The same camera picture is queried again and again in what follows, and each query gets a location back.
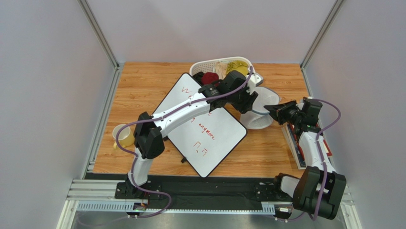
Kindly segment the white mesh laundry bag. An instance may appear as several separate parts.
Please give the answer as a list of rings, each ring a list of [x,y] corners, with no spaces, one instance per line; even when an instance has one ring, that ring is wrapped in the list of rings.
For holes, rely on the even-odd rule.
[[[267,87],[256,87],[255,92],[258,93],[258,97],[253,103],[252,110],[241,114],[239,121],[247,129],[264,129],[273,122],[270,112],[264,106],[278,105],[281,98]]]

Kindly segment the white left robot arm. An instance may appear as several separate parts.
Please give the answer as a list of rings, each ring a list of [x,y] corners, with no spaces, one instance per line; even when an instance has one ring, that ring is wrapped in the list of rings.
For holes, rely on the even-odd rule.
[[[186,101],[160,113],[149,115],[147,112],[139,115],[138,120],[118,129],[114,139],[117,147],[134,155],[132,167],[127,174],[124,187],[117,188],[122,194],[135,198],[144,193],[164,195],[164,192],[147,190],[142,185],[148,181],[148,173],[153,159],[160,156],[164,149],[164,138],[194,117],[205,115],[216,109],[231,104],[242,114],[252,109],[258,94],[255,88],[259,79],[254,76],[254,68],[248,67],[248,74],[233,70],[222,80],[203,85],[198,92]],[[119,135],[125,128],[135,126],[135,139],[131,142],[135,150],[130,151],[119,142]]]

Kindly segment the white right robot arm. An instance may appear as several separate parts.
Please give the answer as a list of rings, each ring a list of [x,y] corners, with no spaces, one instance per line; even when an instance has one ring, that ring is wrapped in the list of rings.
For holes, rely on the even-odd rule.
[[[338,117],[325,128],[318,126],[323,104],[332,106]],[[341,111],[334,104],[316,98],[303,98],[298,107],[295,100],[284,104],[265,105],[269,115],[282,125],[294,127],[298,145],[304,153],[305,171],[300,178],[280,173],[274,178],[276,189],[292,198],[294,209],[309,215],[312,220],[318,217],[335,219],[346,187],[346,177],[336,172],[329,162],[323,146],[323,132],[341,118]]]

